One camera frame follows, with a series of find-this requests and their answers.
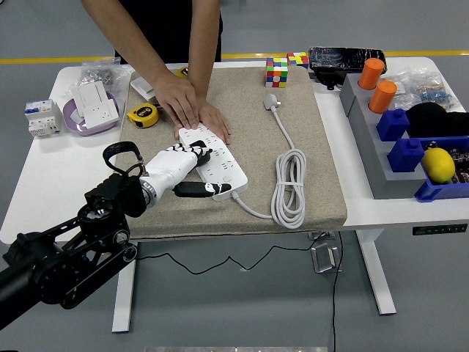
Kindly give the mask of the person's left hand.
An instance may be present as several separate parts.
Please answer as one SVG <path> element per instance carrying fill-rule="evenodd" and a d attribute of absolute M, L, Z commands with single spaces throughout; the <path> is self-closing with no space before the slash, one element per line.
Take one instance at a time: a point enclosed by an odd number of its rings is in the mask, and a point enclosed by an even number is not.
<path fill-rule="evenodd" d="M 219 109 L 208 103 L 204 98 L 197 98 L 199 121 L 209 128 L 226 145 L 231 144 L 231 129 L 225 116 Z"/>

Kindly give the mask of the person's right hand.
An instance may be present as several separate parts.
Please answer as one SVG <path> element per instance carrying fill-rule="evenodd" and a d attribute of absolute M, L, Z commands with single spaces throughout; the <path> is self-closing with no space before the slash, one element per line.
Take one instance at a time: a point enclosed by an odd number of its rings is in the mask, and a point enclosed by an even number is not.
<path fill-rule="evenodd" d="M 199 124 L 195 91 L 187 79 L 167 70 L 149 78 L 148 82 L 160 106 L 177 128 L 192 128 Z"/>

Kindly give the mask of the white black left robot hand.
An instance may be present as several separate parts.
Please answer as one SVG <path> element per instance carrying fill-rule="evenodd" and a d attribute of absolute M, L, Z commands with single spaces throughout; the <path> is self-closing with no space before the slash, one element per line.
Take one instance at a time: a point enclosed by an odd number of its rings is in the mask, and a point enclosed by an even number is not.
<path fill-rule="evenodd" d="M 160 151 L 147 163 L 147 175 L 140 177 L 147 206 L 158 203 L 166 190 L 173 191 L 177 197 L 189 198 L 207 198 L 231 190 L 228 183 L 185 180 L 193 169 L 210 160 L 212 151 L 202 141 L 190 145 L 179 142 Z"/>

